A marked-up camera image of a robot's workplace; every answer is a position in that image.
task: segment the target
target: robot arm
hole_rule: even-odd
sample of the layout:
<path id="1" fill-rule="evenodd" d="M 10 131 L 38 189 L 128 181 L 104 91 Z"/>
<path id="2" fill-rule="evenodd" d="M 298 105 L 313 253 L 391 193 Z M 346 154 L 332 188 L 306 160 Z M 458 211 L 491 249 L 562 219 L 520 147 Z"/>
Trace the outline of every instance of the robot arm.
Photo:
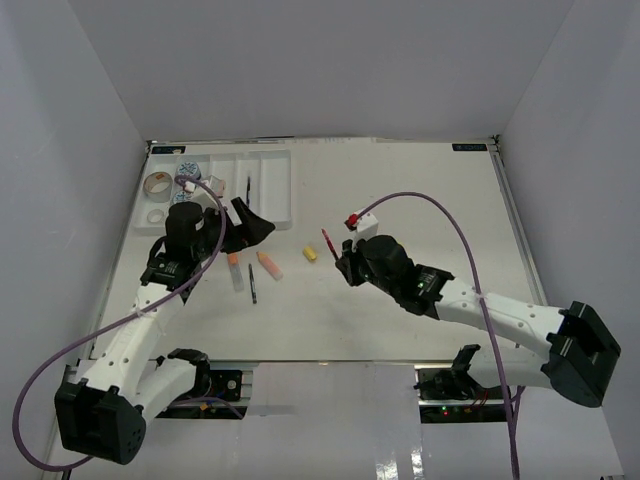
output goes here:
<path id="1" fill-rule="evenodd" d="M 370 213 L 351 223 L 354 240 L 343 243 L 336 261 L 349 285 L 370 283 L 415 315 L 486 329 L 471 285 L 444 270 L 414 264 L 393 237 L 377 235 Z M 496 335 L 524 347 L 501 348 L 510 385 L 553 388 L 587 407 L 602 404 L 620 346 L 589 305 L 573 302 L 560 309 L 491 293 L 484 298 Z M 498 384 L 491 349 L 468 345 L 450 369 L 419 372 L 416 387 L 425 399 L 466 400 Z"/>
<path id="2" fill-rule="evenodd" d="M 222 252 L 257 245 L 275 229 L 240 198 L 231 203 L 241 224 L 234 226 L 226 217 Z M 151 249 L 130 312 L 164 298 L 200 272 L 220 237 L 221 217 L 217 210 L 206 208 L 203 212 L 201 205 L 192 202 L 169 209 L 166 236 Z M 80 381 L 60 386 L 55 408 L 66 449 L 127 464 L 138 453 L 147 426 L 162 410 L 181 395 L 208 392 L 209 359 L 196 350 L 174 350 L 140 381 L 158 340 L 192 289 L 116 329 L 109 346 Z"/>

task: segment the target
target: gray wall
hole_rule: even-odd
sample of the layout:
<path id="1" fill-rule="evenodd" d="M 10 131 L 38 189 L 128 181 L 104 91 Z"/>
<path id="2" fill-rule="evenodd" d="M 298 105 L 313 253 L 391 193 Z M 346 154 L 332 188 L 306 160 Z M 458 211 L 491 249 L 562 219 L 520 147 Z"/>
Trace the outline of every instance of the gray wall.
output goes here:
<path id="1" fill-rule="evenodd" d="M 572 0 L 70 0 L 145 139 L 502 132 Z"/>
<path id="2" fill-rule="evenodd" d="M 2 478 L 39 478 L 14 447 L 13 402 L 95 321 L 143 148 L 67 2 L 0 1 Z M 63 363 L 35 385 L 22 418 L 40 458 Z"/>
<path id="3" fill-rule="evenodd" d="M 640 4 L 577 1 L 504 133 L 549 301 L 591 303 L 622 345 L 605 415 L 640 478 Z"/>

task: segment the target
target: black label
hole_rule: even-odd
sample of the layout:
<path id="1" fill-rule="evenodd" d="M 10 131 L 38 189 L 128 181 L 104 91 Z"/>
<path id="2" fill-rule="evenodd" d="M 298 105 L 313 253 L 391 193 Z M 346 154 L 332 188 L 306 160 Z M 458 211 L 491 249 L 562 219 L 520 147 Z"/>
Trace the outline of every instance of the black label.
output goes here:
<path id="1" fill-rule="evenodd" d="M 484 143 L 452 143 L 454 152 L 486 152 L 487 145 Z"/>
<path id="2" fill-rule="evenodd" d="M 187 147 L 153 147 L 151 149 L 151 155 L 178 155 L 185 152 Z"/>

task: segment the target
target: yellow object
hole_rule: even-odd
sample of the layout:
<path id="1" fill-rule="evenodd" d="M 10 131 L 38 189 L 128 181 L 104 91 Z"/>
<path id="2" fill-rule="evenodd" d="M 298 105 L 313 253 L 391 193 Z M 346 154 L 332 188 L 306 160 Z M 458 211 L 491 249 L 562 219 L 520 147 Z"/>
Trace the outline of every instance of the yellow object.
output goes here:
<path id="1" fill-rule="evenodd" d="M 278 266 L 275 263 L 273 263 L 273 260 L 269 258 L 269 255 L 263 252 L 257 252 L 256 255 L 258 255 L 258 261 L 260 262 L 260 265 L 262 265 L 264 269 L 267 272 L 269 272 L 269 274 L 276 281 L 281 280 L 282 277 L 284 277 L 284 274 L 282 273 L 282 271 L 278 268 Z"/>
<path id="2" fill-rule="evenodd" d="M 310 262 L 315 262 L 316 258 L 318 258 L 318 254 L 316 253 L 316 251 L 309 245 L 302 249 L 302 254 L 307 257 L 307 260 L 309 260 Z"/>

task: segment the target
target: white tray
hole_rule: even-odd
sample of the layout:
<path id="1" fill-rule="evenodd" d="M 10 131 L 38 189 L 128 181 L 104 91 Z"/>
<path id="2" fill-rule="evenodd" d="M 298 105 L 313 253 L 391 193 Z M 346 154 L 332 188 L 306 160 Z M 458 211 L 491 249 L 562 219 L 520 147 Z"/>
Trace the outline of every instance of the white tray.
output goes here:
<path id="1" fill-rule="evenodd" d="M 149 155 L 143 178 L 156 172 L 167 172 L 173 179 L 183 162 L 195 162 L 200 167 L 202 177 L 214 175 L 226 182 L 222 203 L 234 224 L 238 224 L 231 199 L 242 198 L 246 202 L 247 178 L 251 176 L 249 208 L 258 216 L 272 222 L 276 230 L 287 230 L 292 226 L 291 217 L 291 152 L 289 150 L 268 150 L 246 153 L 220 153 L 211 155 Z M 173 184 L 171 198 L 180 190 Z M 162 210 L 166 218 L 170 201 L 152 202 L 144 192 L 138 196 L 133 216 L 133 226 L 145 235 L 162 235 L 164 220 L 150 223 L 147 215 L 152 210 Z"/>

